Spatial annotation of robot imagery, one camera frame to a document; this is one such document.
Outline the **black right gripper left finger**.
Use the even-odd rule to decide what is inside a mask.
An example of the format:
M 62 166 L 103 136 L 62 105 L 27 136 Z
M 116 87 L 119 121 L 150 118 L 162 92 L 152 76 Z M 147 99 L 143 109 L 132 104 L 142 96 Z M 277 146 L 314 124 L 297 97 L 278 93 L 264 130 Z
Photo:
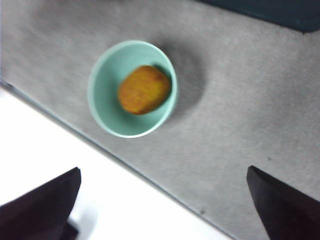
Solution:
M 81 185 L 75 167 L 0 207 L 2 240 L 74 240 L 68 222 Z

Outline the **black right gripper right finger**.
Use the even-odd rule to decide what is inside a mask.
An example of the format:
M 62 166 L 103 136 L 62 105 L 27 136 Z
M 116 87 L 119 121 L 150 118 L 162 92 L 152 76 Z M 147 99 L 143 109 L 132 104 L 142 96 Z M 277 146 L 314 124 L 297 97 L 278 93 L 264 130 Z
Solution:
M 320 202 L 251 165 L 246 181 L 271 240 L 318 240 Z

